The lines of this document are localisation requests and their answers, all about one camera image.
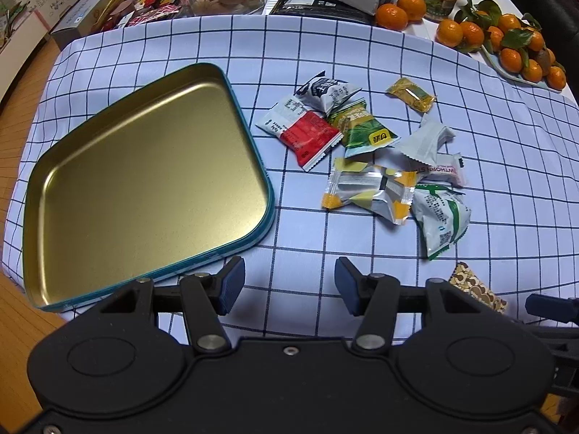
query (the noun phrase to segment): red snack package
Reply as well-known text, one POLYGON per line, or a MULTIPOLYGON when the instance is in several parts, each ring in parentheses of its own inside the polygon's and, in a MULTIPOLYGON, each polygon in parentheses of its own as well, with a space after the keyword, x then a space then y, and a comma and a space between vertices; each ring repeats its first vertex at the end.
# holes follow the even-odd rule
POLYGON ((294 96, 279 101, 257 126, 289 147, 305 171, 310 171, 343 137, 338 129, 294 96))

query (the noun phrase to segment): snack packet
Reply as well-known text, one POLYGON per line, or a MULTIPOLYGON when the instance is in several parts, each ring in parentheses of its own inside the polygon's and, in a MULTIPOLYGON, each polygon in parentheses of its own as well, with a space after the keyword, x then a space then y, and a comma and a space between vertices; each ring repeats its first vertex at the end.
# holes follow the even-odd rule
POLYGON ((346 147, 345 157, 373 152, 391 145, 398 135, 384 127, 366 111, 366 100, 346 102, 328 116, 328 122, 344 134, 342 144, 346 147))
POLYGON ((460 195, 438 184, 416 186, 412 213, 422 230, 429 260, 449 249, 467 231, 471 209, 462 203, 460 195))
POLYGON ((447 140, 456 137, 454 130, 425 115, 419 129, 401 139, 396 148, 407 157, 436 166, 438 150, 447 140))
POLYGON ((410 213, 415 185, 416 171, 336 158, 322 207, 335 209, 353 203, 401 225, 410 213))
POLYGON ((436 100, 436 96, 429 95, 408 78, 400 78, 386 92, 400 98, 418 112, 428 112, 436 100))
POLYGON ((279 101, 257 126, 289 147, 297 157, 297 164, 305 171, 310 171, 343 137, 338 129, 294 96, 279 101))
POLYGON ((342 80, 327 78, 325 72, 318 73, 300 86, 295 96, 304 104, 323 112, 326 116, 362 88, 342 80))
POLYGON ((490 290, 467 263, 456 263, 448 282, 499 313, 504 313, 507 308, 508 303, 490 290))
POLYGON ((464 178, 462 169, 464 162, 460 153, 448 155, 446 153, 436 154, 436 166, 423 165, 416 163, 418 172, 418 182, 423 179, 432 181, 447 181, 455 186, 464 187, 467 182, 464 178))

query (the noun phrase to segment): red and white snack packet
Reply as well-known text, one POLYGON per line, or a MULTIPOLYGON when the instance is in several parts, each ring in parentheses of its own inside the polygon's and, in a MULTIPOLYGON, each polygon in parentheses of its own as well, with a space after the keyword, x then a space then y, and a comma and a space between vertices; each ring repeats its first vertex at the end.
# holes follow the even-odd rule
POLYGON ((297 157, 297 164, 310 171, 343 134, 329 125, 299 99, 288 96, 273 106, 257 126, 279 138, 297 157))
POLYGON ((436 154, 436 166, 416 163, 418 171, 418 182, 423 179, 431 181, 446 181, 455 186, 464 187, 467 182, 464 178, 464 162, 460 153, 448 155, 446 153, 436 154))

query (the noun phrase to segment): brown patterned wrapper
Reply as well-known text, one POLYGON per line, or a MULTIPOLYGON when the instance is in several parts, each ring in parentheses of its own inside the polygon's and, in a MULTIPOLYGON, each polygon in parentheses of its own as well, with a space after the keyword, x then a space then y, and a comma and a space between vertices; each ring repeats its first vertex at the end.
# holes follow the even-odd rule
POLYGON ((507 302, 495 295, 475 274, 466 263, 457 263, 451 278, 448 280, 453 286, 476 298, 486 306, 503 313, 507 302))

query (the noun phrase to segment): yellow candy wrapper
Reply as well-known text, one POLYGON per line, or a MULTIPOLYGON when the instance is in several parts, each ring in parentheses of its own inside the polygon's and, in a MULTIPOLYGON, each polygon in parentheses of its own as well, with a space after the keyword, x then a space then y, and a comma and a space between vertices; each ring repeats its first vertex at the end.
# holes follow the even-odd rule
POLYGON ((457 263, 448 281, 453 286, 458 287, 463 292, 466 292, 471 297, 476 298, 479 302, 484 303, 499 313, 504 313, 507 308, 507 302, 490 290, 466 263, 457 263))
POLYGON ((336 158, 322 199, 322 207, 335 209, 356 204, 402 225, 410 214, 416 171, 336 158))
POLYGON ((436 96, 429 95, 408 78, 400 78, 386 92, 400 98, 418 112, 428 112, 436 100, 436 96))

